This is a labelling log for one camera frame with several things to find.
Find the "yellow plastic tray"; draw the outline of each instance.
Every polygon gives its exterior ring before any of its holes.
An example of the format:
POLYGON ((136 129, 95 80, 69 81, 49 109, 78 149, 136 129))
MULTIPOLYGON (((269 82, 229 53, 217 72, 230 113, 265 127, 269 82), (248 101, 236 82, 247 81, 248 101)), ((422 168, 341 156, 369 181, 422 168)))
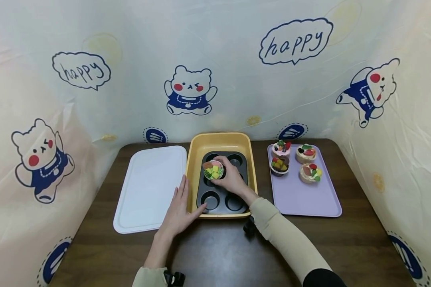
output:
MULTIPOLYGON (((255 193, 257 192, 257 179, 255 178, 254 158, 252 156, 251 140, 243 133, 212 133, 195 136, 190 143, 188 152, 186 175, 189 180, 188 211, 197 209, 196 199, 203 156, 211 151, 237 151, 246 157, 248 169, 248 183, 255 193)), ((242 214, 202 214, 200 218, 230 219, 249 217, 251 212, 242 214)))

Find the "toy cupcake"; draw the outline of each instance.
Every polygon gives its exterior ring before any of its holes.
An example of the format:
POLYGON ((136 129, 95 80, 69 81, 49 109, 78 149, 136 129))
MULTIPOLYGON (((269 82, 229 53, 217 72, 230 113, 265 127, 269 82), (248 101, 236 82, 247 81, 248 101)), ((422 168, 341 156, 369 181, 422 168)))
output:
POLYGON ((288 157, 291 154, 291 143, 280 140, 273 145, 273 157, 288 157))
POLYGON ((270 163, 270 170, 274 176, 285 175, 289 172, 289 159, 287 157, 274 157, 270 163))
POLYGON ((203 174, 210 181, 221 178, 223 175, 222 163, 216 160, 203 163, 203 174))
POLYGON ((312 184, 321 181, 322 170, 314 163, 306 163, 300 167, 299 176, 304 183, 312 184))
POLYGON ((295 151, 295 159, 299 163, 311 163, 316 158, 316 150, 312 145, 300 145, 295 151))

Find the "blue circular logo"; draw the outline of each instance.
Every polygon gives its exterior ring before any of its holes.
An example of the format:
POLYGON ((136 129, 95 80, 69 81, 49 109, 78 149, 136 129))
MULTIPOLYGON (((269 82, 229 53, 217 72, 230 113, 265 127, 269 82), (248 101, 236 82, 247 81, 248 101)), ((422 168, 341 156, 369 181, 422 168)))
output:
POLYGON ((166 133, 164 133, 164 131, 158 128, 154 128, 154 127, 146 128, 143 132, 143 135, 144 135, 145 142, 148 142, 148 143, 168 142, 168 137, 166 133))
POLYGON ((71 243, 71 240, 71 237, 61 239, 59 243, 53 247, 53 250, 47 255, 46 259, 42 263, 42 266, 40 267, 40 270, 38 271, 38 287, 47 286, 49 282, 51 282, 51 279, 58 269, 59 264, 61 263, 61 260, 71 243))
POLYGON ((402 258, 405 267, 409 271, 413 280, 418 286, 429 286, 429 276, 426 275, 426 269, 421 266, 421 261, 414 254, 413 250, 407 243, 394 232, 388 231, 388 237, 396 248, 397 253, 402 258))
POLYGON ((286 125, 276 136, 279 140, 293 140, 306 134, 308 127, 305 124, 292 123, 286 125))

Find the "beige sleeve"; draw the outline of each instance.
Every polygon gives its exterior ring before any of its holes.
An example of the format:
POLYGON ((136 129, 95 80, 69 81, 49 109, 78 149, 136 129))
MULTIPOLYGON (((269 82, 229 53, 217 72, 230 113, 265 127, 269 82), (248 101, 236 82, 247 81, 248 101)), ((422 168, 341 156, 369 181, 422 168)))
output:
POLYGON ((302 284, 314 269, 331 270, 311 241, 268 200, 259 198, 250 209, 259 232, 282 254, 302 284))
POLYGON ((148 269, 141 267, 137 271, 136 278, 132 283, 132 287, 167 287, 164 271, 167 268, 148 269))

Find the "black muffin pan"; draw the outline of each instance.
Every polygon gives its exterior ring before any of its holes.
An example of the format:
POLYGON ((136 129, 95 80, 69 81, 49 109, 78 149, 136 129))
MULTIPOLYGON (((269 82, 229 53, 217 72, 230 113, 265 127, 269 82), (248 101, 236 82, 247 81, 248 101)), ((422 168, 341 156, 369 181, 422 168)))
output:
MULTIPOLYGON (((246 157, 237 151, 211 151, 204 155, 201 165, 213 160, 216 156, 226 156, 231 164, 238 168, 239 174, 248 184, 247 181, 247 160, 246 157)), ((222 178, 225 177, 227 170, 224 167, 222 178)), ((213 184, 204 177, 203 167, 200 172, 200 183, 198 184, 198 194, 196 197, 196 206, 200 207, 207 203, 204 210, 205 214, 240 214, 246 212, 248 206, 236 194, 230 193, 223 187, 213 184)))

